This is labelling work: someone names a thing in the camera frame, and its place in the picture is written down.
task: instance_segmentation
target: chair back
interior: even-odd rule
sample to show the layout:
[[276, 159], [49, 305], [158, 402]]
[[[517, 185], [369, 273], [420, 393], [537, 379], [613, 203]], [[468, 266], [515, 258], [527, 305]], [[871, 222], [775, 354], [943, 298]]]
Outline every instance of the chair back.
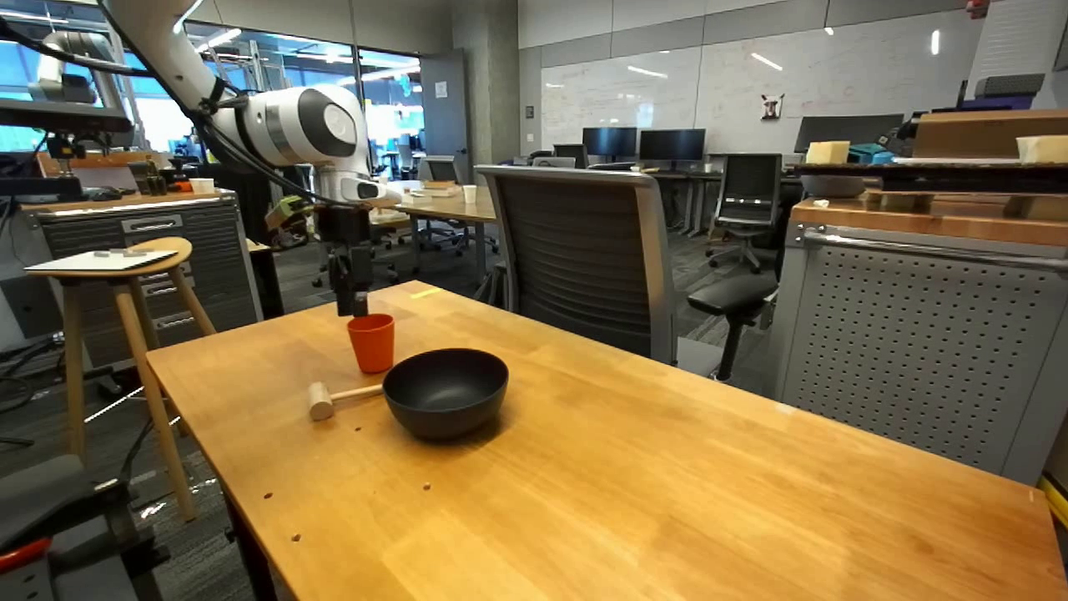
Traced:
[[556, 150], [534, 150], [534, 155], [527, 156], [527, 164], [534, 167], [534, 159], [542, 159], [542, 156], [556, 156]]
[[775, 227], [782, 155], [729, 155], [715, 222], [729, 227]]
[[454, 155], [428, 155], [420, 159], [420, 182], [461, 182], [461, 169], [456, 169], [456, 156]]
[[503, 237], [503, 305], [673, 364], [660, 189], [643, 175], [477, 167]]
[[577, 167], [576, 156], [534, 156], [532, 167]]

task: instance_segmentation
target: desk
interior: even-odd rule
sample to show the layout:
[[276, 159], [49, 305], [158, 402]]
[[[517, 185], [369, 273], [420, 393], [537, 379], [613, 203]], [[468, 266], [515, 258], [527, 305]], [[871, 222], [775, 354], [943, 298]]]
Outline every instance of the desk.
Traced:
[[1036, 486], [428, 284], [370, 298], [399, 356], [508, 360], [498, 439], [428, 446], [335, 306], [152, 350], [175, 407], [296, 599], [1057, 599]]
[[424, 188], [408, 185], [408, 194], [394, 210], [412, 213], [412, 237], [418, 245], [418, 222], [461, 222], [475, 227], [475, 264], [487, 266], [487, 235], [484, 223], [498, 223], [494, 199], [487, 188]]
[[715, 213], [715, 199], [719, 199], [719, 188], [721, 188], [721, 175], [710, 169], [652, 169], [652, 176], [660, 185], [660, 203], [663, 203], [663, 216], [668, 227], [673, 227], [679, 235], [697, 237], [700, 229], [710, 227], [710, 213]]

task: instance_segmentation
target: orange cup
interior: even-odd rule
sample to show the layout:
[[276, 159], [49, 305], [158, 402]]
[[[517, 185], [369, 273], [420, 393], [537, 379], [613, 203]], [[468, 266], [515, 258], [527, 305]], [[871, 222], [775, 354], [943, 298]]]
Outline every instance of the orange cup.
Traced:
[[347, 321], [347, 340], [355, 344], [363, 373], [383, 373], [394, 366], [394, 316], [363, 313]]

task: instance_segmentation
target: glass wall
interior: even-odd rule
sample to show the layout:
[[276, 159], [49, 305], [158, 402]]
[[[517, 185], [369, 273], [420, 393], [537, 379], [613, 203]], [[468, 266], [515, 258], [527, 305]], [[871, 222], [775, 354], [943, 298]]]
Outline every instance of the glass wall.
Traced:
[[373, 169], [380, 176], [413, 176], [413, 159], [424, 150], [420, 60], [361, 49], [361, 86]]
[[[38, 39], [57, 31], [49, 25], [86, 25], [106, 34], [105, 15], [97, 8], [28, 0], [8, 11], [22, 11]], [[184, 36], [201, 49], [205, 62], [225, 76], [234, 89], [287, 89], [287, 86], [324, 86], [340, 82], [363, 101], [370, 164], [380, 175], [400, 176], [413, 167], [424, 147], [424, 105], [420, 105], [420, 60], [408, 52], [361, 49], [332, 39], [283, 36], [267, 31], [236, 31], [216, 25], [184, 25]], [[0, 101], [34, 101], [34, 76], [42, 58], [13, 39], [0, 39]], [[127, 68], [143, 71], [137, 52], [124, 52]], [[85, 76], [94, 89], [94, 74], [64, 62], [67, 76]], [[115, 76], [122, 105], [143, 131], [143, 145], [164, 155], [182, 155], [198, 147], [193, 125], [171, 101], [171, 95], [153, 76]], [[42, 131], [4, 127], [0, 150], [34, 150]]]
[[[49, 105], [77, 105], [86, 109], [86, 117], [94, 113], [94, 107], [122, 109], [122, 101], [118, 101], [109, 76], [94, 74], [77, 62], [45, 58], [16, 39], [16, 36], [28, 36], [34, 42], [49, 42], [67, 52], [106, 60], [109, 36], [106, 36], [106, 26], [99, 25], [97, 8], [16, 0], [16, 2], [4, 2], [4, 19], [13, 34], [10, 34], [10, 39], [0, 39], [0, 101], [24, 105], [24, 107], [13, 107], [22, 117], [34, 113], [34, 119], [38, 119], [38, 117], [49, 113]], [[10, 119], [0, 125], [0, 150], [4, 155], [38, 150], [42, 140], [45, 140], [45, 131], [38, 131], [38, 127], [16, 127]]]

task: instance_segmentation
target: storage cabinet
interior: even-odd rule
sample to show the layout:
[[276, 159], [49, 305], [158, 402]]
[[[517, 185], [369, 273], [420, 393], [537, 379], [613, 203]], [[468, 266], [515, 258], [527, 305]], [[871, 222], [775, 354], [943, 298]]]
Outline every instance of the storage cabinet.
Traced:
[[[198, 199], [118, 199], [118, 203], [49, 203], [38, 207], [34, 222], [53, 258], [127, 247], [153, 237], [188, 237], [193, 258], [188, 281], [198, 289], [211, 321], [226, 332], [260, 321], [260, 302], [251, 277], [251, 258], [243, 251], [241, 213], [230, 194]], [[147, 338], [153, 344], [178, 344], [198, 338], [193, 316], [182, 306], [167, 277], [143, 277], [143, 302], [152, 313]], [[86, 289], [85, 332], [86, 356], [94, 366], [127, 360], [127, 340], [118, 324], [115, 298], [99, 284]]]
[[777, 399], [1036, 485], [1068, 412], [1066, 247], [1068, 223], [798, 207]]

